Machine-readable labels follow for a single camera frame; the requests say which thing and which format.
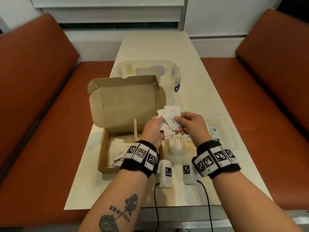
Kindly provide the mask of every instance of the leather upholstery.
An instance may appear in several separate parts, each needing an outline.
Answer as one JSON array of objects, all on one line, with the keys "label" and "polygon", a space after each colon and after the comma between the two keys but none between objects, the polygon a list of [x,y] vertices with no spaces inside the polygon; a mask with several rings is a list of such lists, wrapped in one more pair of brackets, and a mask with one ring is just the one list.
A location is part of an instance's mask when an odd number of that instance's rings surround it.
[{"label": "leather upholstery", "polygon": [[308,210],[309,143],[235,58],[202,62],[274,202]]},{"label": "leather upholstery", "polygon": [[267,10],[236,50],[309,132],[309,23]]},{"label": "leather upholstery", "polygon": [[50,14],[0,37],[0,166],[78,58]]},{"label": "leather upholstery", "polygon": [[88,210],[64,211],[93,125],[87,86],[114,62],[82,62],[0,185],[0,227],[81,223]]}]

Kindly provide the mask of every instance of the person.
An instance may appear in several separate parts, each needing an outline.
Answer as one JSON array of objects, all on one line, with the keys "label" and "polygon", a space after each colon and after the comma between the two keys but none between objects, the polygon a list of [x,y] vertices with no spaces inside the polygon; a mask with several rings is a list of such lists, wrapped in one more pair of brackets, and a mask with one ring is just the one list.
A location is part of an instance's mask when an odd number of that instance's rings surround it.
[{"label": "person", "polygon": [[[174,119],[181,125],[180,134],[189,134],[195,147],[211,140],[202,116],[183,112]],[[163,121],[163,117],[157,116],[148,121],[141,143],[158,148],[164,140],[160,132]],[[78,231],[133,231],[149,175],[145,171],[122,168],[91,207]],[[240,171],[222,172],[212,181],[235,231],[301,232],[299,226]]]}]

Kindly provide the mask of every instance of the white table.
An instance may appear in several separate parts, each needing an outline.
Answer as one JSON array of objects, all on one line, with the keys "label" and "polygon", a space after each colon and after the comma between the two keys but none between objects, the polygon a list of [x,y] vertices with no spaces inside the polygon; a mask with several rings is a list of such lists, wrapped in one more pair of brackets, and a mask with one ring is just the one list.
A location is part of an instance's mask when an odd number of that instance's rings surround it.
[{"label": "white table", "polygon": [[[171,60],[175,62],[180,67],[182,76],[180,89],[174,94],[175,105],[180,105],[182,111],[190,111],[206,117],[219,117],[225,126],[227,139],[235,148],[233,153],[240,162],[242,173],[271,198],[203,63],[185,32],[140,31],[127,33],[122,41],[114,66],[126,60]],[[102,132],[102,128],[93,126],[65,210],[90,208],[114,177],[114,174],[102,175],[97,170]],[[194,154],[192,151],[187,152],[188,155]],[[207,205],[206,196],[201,186],[184,185],[180,157],[167,155],[167,158],[173,162],[173,187],[172,189],[158,189],[156,191],[158,207]],[[210,204],[221,205],[212,181],[209,178],[203,178],[201,181],[207,189]],[[154,178],[151,177],[142,201],[142,207],[154,207],[153,186]],[[166,212],[162,211],[161,216],[162,220],[173,219],[168,208]]]}]

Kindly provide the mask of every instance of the tattoo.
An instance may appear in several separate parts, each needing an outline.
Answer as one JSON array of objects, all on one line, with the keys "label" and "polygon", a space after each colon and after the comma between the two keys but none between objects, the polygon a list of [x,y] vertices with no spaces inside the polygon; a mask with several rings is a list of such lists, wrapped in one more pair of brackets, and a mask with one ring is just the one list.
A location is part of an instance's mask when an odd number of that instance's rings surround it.
[{"label": "tattoo", "polygon": [[130,218],[126,215],[126,212],[132,216],[132,212],[136,209],[137,207],[137,194],[132,195],[129,199],[126,199],[125,201],[125,211],[122,212],[120,209],[110,206],[109,210],[118,214],[118,217],[114,218],[113,215],[104,215],[101,217],[99,221],[99,228],[101,232],[119,232],[116,220],[120,217],[123,217],[127,223],[130,222]]}]

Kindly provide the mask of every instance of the person's left forearm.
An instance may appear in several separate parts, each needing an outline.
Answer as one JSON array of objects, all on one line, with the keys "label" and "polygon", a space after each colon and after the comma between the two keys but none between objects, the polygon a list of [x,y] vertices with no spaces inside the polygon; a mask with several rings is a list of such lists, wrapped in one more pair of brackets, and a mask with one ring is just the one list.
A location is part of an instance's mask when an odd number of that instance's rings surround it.
[{"label": "person's left forearm", "polygon": [[147,181],[141,171],[120,170],[91,207],[78,231],[133,231]]}]

